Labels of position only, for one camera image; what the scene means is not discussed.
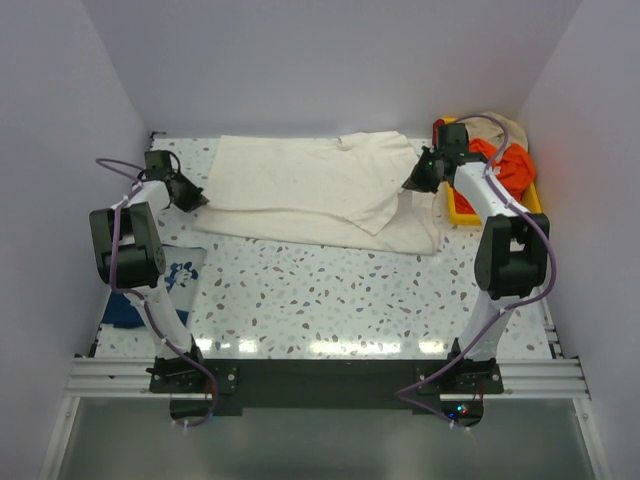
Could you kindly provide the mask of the cream t shirt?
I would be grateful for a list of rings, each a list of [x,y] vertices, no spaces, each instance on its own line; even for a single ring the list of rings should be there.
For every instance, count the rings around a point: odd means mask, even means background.
[[[404,189],[418,156],[396,132],[221,137],[195,229],[255,239],[433,255],[432,194]]]

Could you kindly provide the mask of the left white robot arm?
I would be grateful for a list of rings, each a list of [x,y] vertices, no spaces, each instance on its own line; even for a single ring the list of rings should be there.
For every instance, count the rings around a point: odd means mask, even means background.
[[[168,150],[144,153],[144,165],[128,177],[131,190],[117,203],[89,214],[94,258],[101,280],[124,295],[155,336],[156,358],[195,364],[201,354],[181,322],[164,282],[166,255],[158,216],[174,206],[191,213],[206,206],[204,189],[182,173]]]

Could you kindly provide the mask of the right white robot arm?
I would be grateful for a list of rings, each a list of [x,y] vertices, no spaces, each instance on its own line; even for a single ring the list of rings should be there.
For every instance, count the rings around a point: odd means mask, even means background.
[[[458,362],[489,362],[513,312],[539,300],[532,294],[547,277],[550,222],[546,215],[526,209],[500,183],[492,161],[471,150],[462,122],[438,121],[433,133],[432,145],[422,149],[403,188],[435,193],[446,183],[481,221],[474,260],[480,293],[451,355]]]

